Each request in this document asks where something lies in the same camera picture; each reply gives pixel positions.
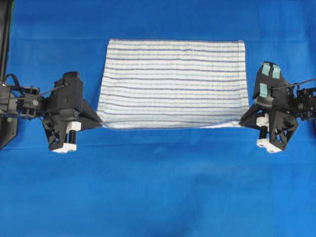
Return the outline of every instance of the black frame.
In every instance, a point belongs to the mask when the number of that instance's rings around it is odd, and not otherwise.
[[[0,81],[3,81],[9,47],[13,0],[0,0]]]

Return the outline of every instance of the blue fabric surface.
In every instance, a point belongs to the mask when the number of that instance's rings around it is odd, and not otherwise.
[[[316,77],[315,12],[303,0],[16,0],[7,72],[47,91],[79,71],[96,108],[109,38],[241,39],[251,96],[265,60],[289,82]],[[67,155],[47,150],[39,120],[18,131],[0,152],[1,236],[316,236],[312,123],[274,155],[245,128],[99,128]]]

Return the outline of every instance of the towel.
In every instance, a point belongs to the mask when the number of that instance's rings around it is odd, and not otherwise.
[[[239,126],[248,108],[241,40],[109,41],[97,109],[105,127]]]

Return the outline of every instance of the teal tape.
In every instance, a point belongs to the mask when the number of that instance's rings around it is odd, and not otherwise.
[[[272,78],[280,79],[281,68],[278,65],[273,64]]]
[[[267,84],[260,83],[260,96],[265,98],[268,96]]]
[[[263,63],[262,74],[269,76],[270,65],[269,63]]]

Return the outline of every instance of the blue stripe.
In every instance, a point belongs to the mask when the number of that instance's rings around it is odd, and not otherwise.
[[[115,79],[115,80],[175,80],[175,81],[204,81],[204,82],[237,82],[237,81],[245,81],[245,79],[238,79],[238,80],[206,80],[206,79],[179,79],[179,78],[114,78],[103,76],[104,78],[108,79]]]
[[[111,48],[108,47],[108,50],[117,50],[117,51],[181,51],[181,52],[205,52],[205,53],[245,53],[245,50],[206,50],[206,49],[176,49],[176,48]]]
[[[106,71],[104,74],[112,74],[112,75],[119,75],[119,76],[127,76],[127,72],[125,73],[117,73],[117,72],[110,72]],[[189,76],[189,77],[203,77],[203,78],[240,78],[243,77],[241,75],[207,75],[207,74],[180,74],[180,73],[137,73],[137,75],[142,75],[142,76]]]
[[[181,91],[239,91],[245,90],[246,87],[241,87],[238,89],[186,89],[186,88],[140,88],[140,87],[128,87],[128,86],[106,86],[107,88],[124,88],[132,90],[181,90]]]
[[[113,57],[113,56],[133,56],[133,57],[140,57],[140,56],[151,56],[151,57],[158,57],[158,56],[172,56],[172,57],[204,57],[204,58],[238,58],[240,57],[240,55],[209,55],[209,54],[166,54],[166,53],[137,53],[137,54],[133,54],[133,53],[113,53],[113,52],[107,52],[107,57]]]
[[[113,98],[113,97],[111,97],[111,96],[105,96],[105,95],[101,95],[101,97],[100,97],[100,100],[105,100],[105,101],[114,101],[114,102],[123,102],[123,103],[131,103],[131,102],[134,102],[135,103],[135,101],[134,100],[130,100],[130,99],[127,99],[127,100],[120,100],[120,99],[118,99],[118,98]],[[139,103],[139,104],[146,104],[146,103],[148,103],[148,100],[144,100],[144,101],[142,101],[141,99],[137,99],[137,103]],[[202,101],[194,101],[194,102],[188,102],[188,101],[186,101],[186,102],[174,102],[174,101],[152,101],[151,100],[151,102],[150,102],[151,104],[170,104],[170,105],[183,105],[183,104],[186,104],[186,105],[197,105],[197,104],[199,104],[199,105],[210,105],[210,104],[214,104],[214,105],[216,105],[216,104],[219,104],[218,102],[214,102],[214,103],[212,103],[211,102],[211,100],[207,100],[207,102],[202,102]],[[238,106],[235,106],[234,108],[242,108],[242,107],[246,107],[246,106],[240,106],[240,101],[238,101],[238,102],[230,102],[230,103],[225,103],[225,102],[223,102],[223,101],[221,101],[220,102],[220,104],[221,105],[238,105]]]
[[[130,98],[130,99],[157,99],[157,100],[241,100],[241,99],[248,99],[247,96],[239,97],[239,98],[168,98],[168,97],[136,97],[136,96],[125,96],[125,95],[116,95],[116,94],[106,94],[100,93],[100,95],[106,96],[116,96],[122,98]]]
[[[208,116],[208,117],[229,117],[229,116],[240,116],[236,114],[231,114],[231,115],[187,115],[187,114],[177,114],[177,115],[170,115],[170,114],[117,114],[117,113],[108,113],[104,112],[106,115],[120,115],[120,116],[153,116],[153,115],[158,115],[158,116]]]
[[[179,68],[111,68],[105,67],[105,70],[116,70],[116,71],[194,71],[194,72],[205,72],[205,73],[245,73],[245,70],[236,71],[225,71],[225,70],[205,70],[205,69],[179,69]]]
[[[178,61],[197,61],[197,62],[210,62],[210,63],[244,63],[245,61],[240,61],[240,60],[230,60],[230,61],[223,61],[223,60],[205,60],[205,59],[187,59],[187,58],[112,58],[112,57],[107,57],[107,60],[121,60],[121,61],[173,61],[173,60],[178,60]]]
[[[216,106],[156,106],[156,105],[121,105],[116,103],[105,103],[106,105],[114,105],[119,107],[130,107],[130,108],[172,108],[172,109],[235,109],[236,107],[216,107]]]
[[[135,63],[111,63],[107,62],[107,65],[119,65],[119,66],[134,66]],[[183,66],[183,67],[207,67],[207,68],[239,68],[242,66],[224,66],[224,65],[203,65],[203,64],[173,64],[173,63],[138,63],[138,66],[149,66],[149,65],[159,65],[159,66]]]
[[[239,46],[238,43],[234,43],[234,45],[205,45],[205,44],[192,44],[192,42],[188,42],[187,44],[171,44],[171,43],[158,43],[158,44],[152,44],[152,43],[117,43],[117,42],[111,42],[109,43],[111,46],[121,45],[121,46],[140,46],[140,47],[147,47],[147,46],[172,46],[172,47],[201,47],[201,48],[239,48],[242,46]]]

